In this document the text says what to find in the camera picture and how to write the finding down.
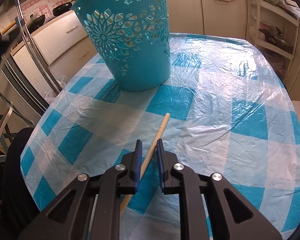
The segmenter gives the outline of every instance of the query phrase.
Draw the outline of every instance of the blue gripper pad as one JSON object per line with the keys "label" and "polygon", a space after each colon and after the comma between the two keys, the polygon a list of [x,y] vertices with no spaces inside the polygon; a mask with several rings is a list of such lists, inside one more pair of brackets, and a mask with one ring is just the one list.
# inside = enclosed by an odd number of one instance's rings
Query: blue gripper pad
{"label": "blue gripper pad", "polygon": [[134,167],[134,189],[135,192],[138,192],[139,184],[140,184],[140,172],[141,172],[141,160],[142,160],[142,141],[137,140],[136,149],[134,150],[134,154],[137,155],[134,157],[135,163],[133,163]]}
{"label": "blue gripper pad", "polygon": [[163,163],[162,163],[162,156],[161,156],[161,149],[159,140],[157,140],[157,160],[158,160],[158,168],[159,168],[159,180],[160,180],[160,187],[161,192],[164,191],[164,181],[163,181]]}

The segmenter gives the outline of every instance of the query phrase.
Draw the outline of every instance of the cabinet handle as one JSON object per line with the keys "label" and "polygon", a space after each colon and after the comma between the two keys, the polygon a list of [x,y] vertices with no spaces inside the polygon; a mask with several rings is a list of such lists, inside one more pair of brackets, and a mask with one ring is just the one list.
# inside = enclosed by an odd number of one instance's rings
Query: cabinet handle
{"label": "cabinet handle", "polygon": [[75,28],[77,28],[78,26],[75,26],[73,28],[71,28],[69,31],[67,31],[67,33],[72,32]]}
{"label": "cabinet handle", "polygon": [[86,54],[84,54],[82,57],[79,57],[79,60],[82,59],[85,55],[87,55],[89,52],[87,51]]}
{"label": "cabinet handle", "polygon": [[217,0],[217,1],[218,1],[218,2],[231,3],[231,2],[233,2],[234,0],[232,0],[232,1]]}

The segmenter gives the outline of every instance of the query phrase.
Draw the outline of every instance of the cabinet door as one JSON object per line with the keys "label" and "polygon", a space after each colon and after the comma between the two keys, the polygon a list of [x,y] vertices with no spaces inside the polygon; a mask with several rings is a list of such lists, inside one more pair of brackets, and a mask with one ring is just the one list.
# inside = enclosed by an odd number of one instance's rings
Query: cabinet door
{"label": "cabinet door", "polygon": [[66,76],[66,83],[92,58],[98,51],[92,44],[89,37],[72,46],[62,54],[50,66],[50,70],[55,77]]}
{"label": "cabinet door", "polygon": [[293,87],[293,84],[295,83],[298,77],[299,71],[300,71],[300,18],[299,18],[299,30],[298,30],[296,49],[294,51],[294,57],[291,62],[290,70],[286,73],[286,76],[284,78],[284,85],[286,86],[288,92],[290,92],[291,88]]}
{"label": "cabinet door", "polygon": [[205,35],[245,39],[247,0],[202,0],[202,7]]}
{"label": "cabinet door", "polygon": [[172,33],[203,34],[201,0],[167,0]]}
{"label": "cabinet door", "polygon": [[50,86],[40,73],[26,46],[21,47],[12,57],[31,85],[44,98]]}
{"label": "cabinet door", "polygon": [[42,56],[50,65],[87,36],[75,12],[72,12],[50,25],[48,23],[33,39]]}

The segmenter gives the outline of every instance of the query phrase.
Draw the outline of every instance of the blue checkered tablecloth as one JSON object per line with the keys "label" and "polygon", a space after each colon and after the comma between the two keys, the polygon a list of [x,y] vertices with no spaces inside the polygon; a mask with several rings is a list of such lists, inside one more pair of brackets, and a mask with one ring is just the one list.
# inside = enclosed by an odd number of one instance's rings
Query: blue checkered tablecloth
{"label": "blue checkered tablecloth", "polygon": [[[165,149],[197,173],[223,174],[286,239],[300,221],[300,124],[284,86],[247,41],[171,34],[170,47],[171,76],[152,90],[122,91],[99,54],[72,78],[21,156],[34,201],[42,210],[78,174],[120,163],[137,139],[145,155],[168,112]],[[179,239],[179,227],[178,196],[161,193],[154,158],[120,239]]]}

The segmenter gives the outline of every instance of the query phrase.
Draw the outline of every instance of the white shelf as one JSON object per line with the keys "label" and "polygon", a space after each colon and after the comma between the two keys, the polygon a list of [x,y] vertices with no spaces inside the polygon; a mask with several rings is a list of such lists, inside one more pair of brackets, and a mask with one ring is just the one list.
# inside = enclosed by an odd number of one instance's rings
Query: white shelf
{"label": "white shelf", "polygon": [[263,8],[266,8],[270,11],[273,11],[274,13],[280,15],[281,17],[285,18],[286,20],[288,20],[289,22],[293,23],[295,26],[299,26],[299,21],[296,20],[295,18],[293,18],[292,16],[290,16],[289,14],[287,14],[286,12],[284,12],[283,10],[279,9],[276,6],[273,6],[270,3],[267,3],[263,0],[250,0],[251,4],[255,4],[255,5],[259,5]]}
{"label": "white shelf", "polygon": [[284,51],[283,49],[280,49],[277,46],[274,46],[274,45],[272,45],[272,44],[270,44],[268,42],[259,40],[255,36],[252,36],[252,35],[250,35],[250,36],[253,39],[253,41],[255,42],[255,45],[259,45],[259,46],[264,47],[266,49],[272,50],[272,51],[274,51],[274,52],[276,52],[276,53],[278,53],[278,54],[280,54],[280,55],[282,55],[282,56],[284,56],[284,57],[286,57],[286,58],[288,58],[290,60],[293,59],[293,55],[290,54],[290,53],[288,53],[288,52],[286,52],[286,51]]}

